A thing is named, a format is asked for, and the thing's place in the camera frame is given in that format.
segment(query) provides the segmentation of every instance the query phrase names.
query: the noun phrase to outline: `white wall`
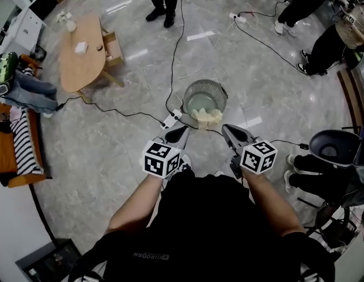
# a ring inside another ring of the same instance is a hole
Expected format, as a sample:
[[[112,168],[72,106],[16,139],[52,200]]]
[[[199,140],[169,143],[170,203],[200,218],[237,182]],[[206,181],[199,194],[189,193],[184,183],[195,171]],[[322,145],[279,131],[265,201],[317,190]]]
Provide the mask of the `white wall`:
[[[0,183],[0,280],[26,282],[15,262],[49,242],[29,187]]]

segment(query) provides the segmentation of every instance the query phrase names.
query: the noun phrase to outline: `jeans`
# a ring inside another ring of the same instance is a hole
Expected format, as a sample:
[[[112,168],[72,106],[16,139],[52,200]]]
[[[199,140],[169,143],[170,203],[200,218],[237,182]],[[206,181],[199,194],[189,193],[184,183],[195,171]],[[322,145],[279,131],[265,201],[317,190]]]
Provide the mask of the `jeans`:
[[[47,97],[57,93],[57,89],[48,82],[15,72],[14,86],[6,96],[7,105],[28,107],[37,113],[52,113],[58,106],[57,101]]]

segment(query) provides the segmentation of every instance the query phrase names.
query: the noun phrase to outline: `orange sofa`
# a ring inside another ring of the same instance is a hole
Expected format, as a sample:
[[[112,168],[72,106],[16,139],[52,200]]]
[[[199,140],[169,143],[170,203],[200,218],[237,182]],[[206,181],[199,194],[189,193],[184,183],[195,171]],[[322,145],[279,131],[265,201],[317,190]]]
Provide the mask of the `orange sofa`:
[[[9,115],[11,106],[0,103],[0,113]],[[33,142],[33,156],[41,167],[43,174],[24,174],[17,175],[17,165],[15,159],[14,139],[12,133],[0,132],[0,180],[4,186],[9,188],[33,184],[47,178],[43,168],[44,164],[41,157],[39,135],[38,135],[38,114],[32,109],[28,109],[28,129],[30,138]]]

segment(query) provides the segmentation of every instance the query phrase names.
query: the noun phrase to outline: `shoe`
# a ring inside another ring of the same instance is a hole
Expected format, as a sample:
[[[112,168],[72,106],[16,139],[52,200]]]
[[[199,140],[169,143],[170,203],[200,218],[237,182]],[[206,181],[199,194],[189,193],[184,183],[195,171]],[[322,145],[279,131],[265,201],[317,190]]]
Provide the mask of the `shoe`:
[[[308,54],[306,51],[301,50],[301,55],[304,57],[304,59],[309,63],[309,57],[310,54]]]
[[[294,159],[295,159],[295,155],[292,155],[292,154],[288,155],[287,156],[287,163],[289,165],[293,166],[293,169],[294,169],[295,173],[301,173],[301,171],[294,166]]]
[[[180,165],[178,166],[177,172],[182,172],[183,170],[192,169],[191,159],[187,154],[184,154],[180,159]]]
[[[291,166],[294,166],[294,159],[295,159],[295,155],[292,155],[292,154],[288,155],[287,156],[287,163],[289,165],[291,165]]]
[[[215,172],[215,174],[214,174],[215,177],[222,176],[222,175],[224,175],[224,172],[222,172],[220,170]]]
[[[174,18],[176,17],[176,12],[166,13],[165,21],[164,21],[164,27],[170,28],[174,25]]]
[[[278,20],[275,21],[275,31],[279,35],[282,35],[284,33],[284,24],[278,22]]]
[[[42,114],[43,114],[43,116],[44,116],[45,118],[50,118],[50,117],[52,117],[52,116],[53,116],[53,113],[54,113],[54,112],[52,112],[52,113],[42,113]]]
[[[301,63],[298,63],[296,68],[298,69],[298,71],[302,72],[303,74],[306,74],[306,75],[309,75],[306,71],[306,66],[301,64]]]
[[[285,173],[284,173],[284,181],[285,181],[285,190],[289,193],[290,193],[290,188],[292,186],[290,186],[290,183],[289,183],[289,178],[291,177],[292,175],[292,171],[291,170],[287,170]]]
[[[295,31],[293,29],[293,27],[288,26],[287,24],[284,24],[284,29],[287,30],[287,32],[289,32],[289,34],[293,37],[296,38],[296,34]]]
[[[159,16],[165,15],[166,10],[163,9],[154,9],[149,15],[146,16],[146,20],[148,22],[156,20]]]

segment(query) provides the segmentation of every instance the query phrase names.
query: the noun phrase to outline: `striped cloth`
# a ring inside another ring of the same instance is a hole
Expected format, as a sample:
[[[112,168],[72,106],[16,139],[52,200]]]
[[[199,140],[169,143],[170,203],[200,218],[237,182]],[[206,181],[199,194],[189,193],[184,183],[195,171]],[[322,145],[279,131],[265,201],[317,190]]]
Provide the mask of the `striped cloth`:
[[[16,164],[18,165],[18,175],[22,174],[43,174],[43,169],[33,154],[33,143],[28,129],[28,113],[25,108],[22,109],[22,116],[10,124],[14,134],[14,148]]]

